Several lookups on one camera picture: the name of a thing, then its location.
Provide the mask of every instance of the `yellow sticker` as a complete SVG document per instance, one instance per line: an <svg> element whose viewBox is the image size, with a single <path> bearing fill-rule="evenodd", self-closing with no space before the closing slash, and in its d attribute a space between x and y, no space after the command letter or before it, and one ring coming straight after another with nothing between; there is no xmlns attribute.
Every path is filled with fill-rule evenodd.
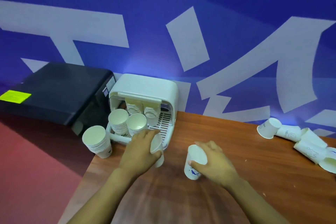
<svg viewBox="0 0 336 224"><path fill-rule="evenodd" d="M21 104L23 101L25 101L30 96L31 94L29 93L9 90L0 96L0 100Z"/></svg>

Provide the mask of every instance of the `wooden table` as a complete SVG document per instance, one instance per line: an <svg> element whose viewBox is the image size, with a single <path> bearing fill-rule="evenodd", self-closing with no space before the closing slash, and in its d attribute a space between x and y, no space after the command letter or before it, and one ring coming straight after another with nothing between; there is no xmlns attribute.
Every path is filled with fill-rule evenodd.
<svg viewBox="0 0 336 224"><path fill-rule="evenodd" d="M324 138L331 147L336 140ZM335 176L293 149L293 142L258 135L256 125L179 112L160 168L151 168L132 185L112 223L249 223L224 189L184 172L194 141L215 141L238 173L291 223L335 223ZM59 224L66 223L118 166L124 146L107 159L95 157Z"/></svg>

